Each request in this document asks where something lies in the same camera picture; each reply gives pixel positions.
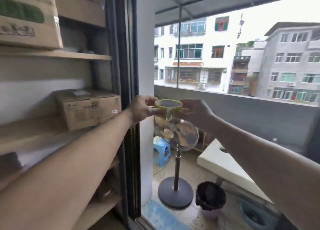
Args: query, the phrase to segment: forearm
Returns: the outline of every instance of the forearm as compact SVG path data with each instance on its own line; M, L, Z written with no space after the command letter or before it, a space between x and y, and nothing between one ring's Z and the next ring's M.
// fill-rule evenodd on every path
M125 110L49 156L0 193L0 225L70 230L132 125Z
M209 121L206 131L297 227L318 228L320 165L214 115Z

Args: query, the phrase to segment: black round base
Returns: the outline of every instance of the black round base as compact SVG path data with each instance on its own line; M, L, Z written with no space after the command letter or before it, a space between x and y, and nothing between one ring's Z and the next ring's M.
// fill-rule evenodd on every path
M188 207L193 199L191 185L182 178L179 178L178 190L173 190L174 177L165 178L158 188L158 196L161 202L173 209Z

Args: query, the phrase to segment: outdoor ac unit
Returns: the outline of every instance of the outdoor ac unit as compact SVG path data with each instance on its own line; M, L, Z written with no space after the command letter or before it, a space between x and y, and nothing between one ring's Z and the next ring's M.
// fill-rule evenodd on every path
M198 85L198 88L199 88L199 89L205 89L205 84L200 83L200 84Z

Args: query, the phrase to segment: mattress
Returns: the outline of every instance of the mattress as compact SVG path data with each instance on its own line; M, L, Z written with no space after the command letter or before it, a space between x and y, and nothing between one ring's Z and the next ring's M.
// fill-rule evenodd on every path
M272 203L233 157L220 150L221 147L220 142L215 139L198 157L198 164L223 179Z

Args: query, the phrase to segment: apartment building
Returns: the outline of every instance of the apartment building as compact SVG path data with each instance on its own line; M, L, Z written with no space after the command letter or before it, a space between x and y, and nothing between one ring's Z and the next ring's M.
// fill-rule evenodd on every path
M255 39L237 44L230 77L229 93L257 96L258 74L266 41Z
M179 88L227 93L241 12L183 22ZM177 86L179 24L155 28L155 85Z
M320 23L278 22L265 36L257 96L317 105Z

